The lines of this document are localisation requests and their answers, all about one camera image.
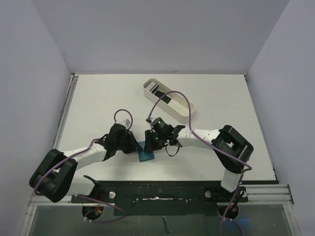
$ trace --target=glass panel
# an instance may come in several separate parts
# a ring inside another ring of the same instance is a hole
[[[183,216],[128,216],[117,222],[83,222],[81,206],[38,206],[31,236],[218,236],[220,217],[191,214]],[[115,218],[106,207],[99,220]],[[237,221],[246,236],[291,236],[282,205],[242,205]],[[233,222],[225,222],[223,235],[241,236]]]

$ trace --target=white wall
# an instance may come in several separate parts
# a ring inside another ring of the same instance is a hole
[[[30,0],[2,0],[0,34],[0,235],[13,236],[28,181],[52,147],[70,73]]]
[[[249,72],[249,89],[302,236],[315,232],[315,1],[291,0]]]
[[[33,0],[71,72],[246,73],[288,0]]]

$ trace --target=wire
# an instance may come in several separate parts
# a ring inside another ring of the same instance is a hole
[[[179,151],[180,148],[181,148],[181,147],[177,147],[177,151],[176,151],[176,153],[173,154],[173,155],[170,155],[170,154],[168,153],[168,151],[167,151],[167,146],[165,146],[165,151],[166,151],[167,155],[169,155],[169,156],[175,156],[175,155],[178,153],[178,151]]]
[[[189,103],[187,97],[186,97],[183,93],[181,93],[181,92],[179,92],[179,91],[170,91],[170,92],[167,92],[166,94],[164,94],[162,97],[160,97],[160,98],[157,100],[157,102],[154,104],[154,106],[152,107],[152,109],[151,109],[151,111],[150,111],[150,113],[149,113],[148,119],[151,118],[151,115],[152,115],[152,113],[153,113],[153,110],[154,110],[154,108],[157,106],[157,104],[158,104],[166,95],[168,95],[168,94],[170,94],[170,93],[178,93],[178,94],[180,94],[180,95],[186,100],[186,102],[187,102],[187,104],[188,104],[188,110],[189,110],[189,130],[191,131],[191,133],[192,133],[197,139],[199,139],[200,141],[202,141],[203,143],[205,143],[206,145],[208,145],[209,147],[211,147],[213,150],[215,150],[215,151],[217,151],[217,152],[219,152],[219,153],[221,153],[221,154],[223,154],[223,155],[229,157],[229,158],[232,159],[233,161],[236,161],[236,162],[242,164],[243,166],[248,167],[250,170],[252,169],[252,167],[251,167],[249,164],[247,164],[246,162],[239,160],[238,158],[232,156],[231,154],[226,153],[225,151],[222,151],[221,149],[219,149],[219,148],[217,148],[216,146],[212,145],[210,142],[208,142],[208,141],[202,139],[201,137],[199,137],[199,136],[193,131],[193,129],[192,129],[192,127],[191,127],[191,107],[190,107],[190,103]]]
[[[245,192],[243,191],[243,193],[240,194],[240,196],[238,198],[235,198],[234,204],[231,207],[231,211],[233,211],[237,207],[238,202],[240,201],[240,199],[243,197],[244,194],[245,194]]]
[[[103,201],[103,199],[104,199],[104,194],[101,194],[100,195],[100,201]],[[102,213],[101,211],[100,211],[100,209],[99,209],[99,206],[100,206],[100,204],[97,204],[96,206],[95,206],[95,213],[98,211],[99,213]]]
[[[43,175],[43,177],[40,178],[40,180],[38,181],[37,185],[35,186],[35,188],[34,188],[34,194],[36,194],[36,195],[41,195],[41,194],[38,192],[38,188],[40,187],[40,185],[41,185],[41,183],[44,181],[44,179],[45,179],[47,176],[49,176],[49,174],[50,174],[52,171],[54,171],[55,169],[57,169],[59,166],[61,166],[61,165],[62,165],[64,162],[66,162],[67,160],[69,160],[69,159],[71,159],[71,158],[73,158],[73,157],[75,157],[75,156],[77,156],[77,155],[80,155],[80,154],[82,154],[82,153],[84,153],[84,152],[90,150],[91,147],[92,147],[92,145],[93,145],[93,143],[94,143],[96,140],[98,140],[98,139],[93,139],[93,140],[91,141],[90,145],[89,145],[86,149],[84,149],[84,150],[82,150],[82,151],[79,151],[79,152],[77,152],[77,153],[72,154],[71,156],[65,158],[64,160],[62,160],[61,162],[59,162],[58,164],[56,164],[55,166],[53,166],[49,171],[47,171],[47,172]]]
[[[104,224],[104,223],[111,223],[111,222],[115,222],[115,221],[118,221],[118,220],[121,220],[123,218],[125,218],[127,216],[127,213],[121,209],[120,207],[118,206],[115,206],[115,205],[112,205],[112,204],[109,204],[109,203],[106,203],[106,202],[103,202],[103,201],[99,201],[99,200],[96,200],[96,199],[93,199],[93,198],[89,198],[89,197],[86,197],[86,196],[83,196],[83,195],[77,195],[77,197],[79,198],[83,198],[83,199],[86,199],[86,200],[89,200],[89,201],[92,201],[92,202],[95,202],[95,203],[100,203],[100,204],[104,204],[104,205],[107,205],[109,207],[112,207],[114,209],[117,209],[117,210],[120,210],[121,212],[124,213],[123,216],[120,216],[116,219],[112,219],[112,220],[91,220],[90,222],[92,223],[99,223],[99,224]],[[86,219],[88,217],[89,214],[91,214],[94,210],[90,210],[88,211],[85,215],[84,215],[84,218]]]
[[[132,127],[132,124],[133,124],[133,117],[132,117],[131,113],[130,113],[128,110],[126,110],[126,109],[119,109],[119,110],[117,110],[117,111],[115,112],[115,114],[114,114],[114,121],[115,121],[115,122],[117,121],[117,120],[116,120],[116,114],[117,114],[118,112],[120,112],[120,111],[127,112],[127,113],[130,115],[131,122],[130,122],[129,127],[127,128],[127,129],[130,129],[130,128]]]
[[[206,145],[208,145],[209,147],[211,147],[213,150],[215,150],[215,151],[217,151],[217,152],[219,152],[219,153],[221,153],[221,154],[223,154],[223,155],[229,157],[229,158],[232,159],[233,161],[236,161],[236,162],[242,164],[243,166],[246,166],[246,167],[247,167],[247,169],[243,170],[242,175],[241,175],[241,177],[240,177],[240,180],[239,180],[239,182],[238,182],[238,185],[237,185],[236,189],[234,190],[233,197],[231,198],[231,200],[230,200],[229,204],[227,205],[227,207],[226,207],[226,209],[225,209],[225,212],[224,212],[224,214],[223,214],[223,216],[222,216],[222,219],[221,219],[221,222],[220,222],[220,235],[222,235],[222,225],[223,225],[223,221],[224,221],[224,218],[225,218],[225,216],[226,216],[226,213],[227,213],[229,207],[231,206],[232,202],[233,202],[234,199],[235,199],[235,196],[236,196],[237,191],[238,191],[238,189],[239,189],[239,186],[240,186],[240,183],[241,183],[242,178],[243,178],[243,176],[244,176],[244,173],[245,173],[246,171],[252,170],[252,167],[251,167],[249,164],[247,164],[246,162],[239,160],[239,159],[236,158],[235,156],[232,156],[232,155],[226,153],[225,151],[220,150],[220,149],[217,148],[216,146],[212,145],[210,142],[208,142],[208,141],[202,139],[201,137],[199,137],[199,136],[193,131],[193,129],[192,129],[192,127],[191,127],[191,107],[190,107],[190,103],[189,103],[189,101],[188,101],[188,98],[187,98],[183,93],[181,93],[181,92],[179,92],[179,91],[170,91],[170,92],[165,93],[163,96],[161,96],[161,97],[156,101],[156,103],[154,104],[154,106],[152,107],[152,109],[151,109],[151,111],[150,111],[150,113],[149,113],[148,119],[151,118],[151,115],[152,115],[152,113],[153,113],[153,110],[154,110],[154,108],[157,106],[157,104],[158,104],[165,96],[167,96],[167,95],[170,94],[170,93],[178,93],[178,94],[180,94],[180,95],[186,100],[187,105],[188,105],[188,111],[189,111],[189,130],[191,131],[191,133],[192,133],[197,139],[199,139],[200,141],[202,141],[203,143],[205,143]]]
[[[228,219],[228,220],[234,222],[234,224],[236,224],[236,225],[238,226],[238,228],[241,230],[242,235],[243,235],[243,236],[245,235],[244,230],[243,230],[242,226],[240,225],[240,223],[238,223],[237,221],[232,220],[232,219],[230,219],[230,218],[226,218],[226,219]]]

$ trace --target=black bracket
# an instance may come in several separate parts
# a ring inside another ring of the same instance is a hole
[[[106,139],[99,139],[95,143],[102,145],[107,150],[104,161],[120,150],[124,154],[142,151],[142,147],[136,141],[133,133],[121,124],[114,124],[106,135]]]
[[[104,201],[115,203],[128,215],[217,215],[216,203],[228,203],[233,196],[219,181],[100,181],[99,192]],[[114,199],[109,198],[115,192]],[[237,197],[245,187],[240,187]],[[239,202],[247,202],[241,197]],[[72,203],[90,201],[72,196]],[[122,215],[119,210],[114,215]]]
[[[220,134],[212,140],[212,144],[239,160],[247,162],[254,151],[253,146],[230,125],[225,125],[219,132]],[[215,153],[227,170],[236,174],[242,173],[244,168],[242,164],[233,161],[218,151],[215,151]]]
[[[39,180],[53,166],[64,160],[66,156],[57,149],[50,150],[32,175],[29,185],[35,188]],[[53,203],[60,201],[68,192],[78,163],[74,159],[64,162],[59,172],[50,173],[41,183],[38,191]]]

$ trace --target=screw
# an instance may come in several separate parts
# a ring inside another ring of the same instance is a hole
[[[210,191],[206,191],[205,192],[205,196],[206,196],[206,198],[210,198],[211,197],[211,192]]]
[[[116,193],[115,192],[110,192],[108,196],[109,196],[110,199],[114,199],[116,197]]]

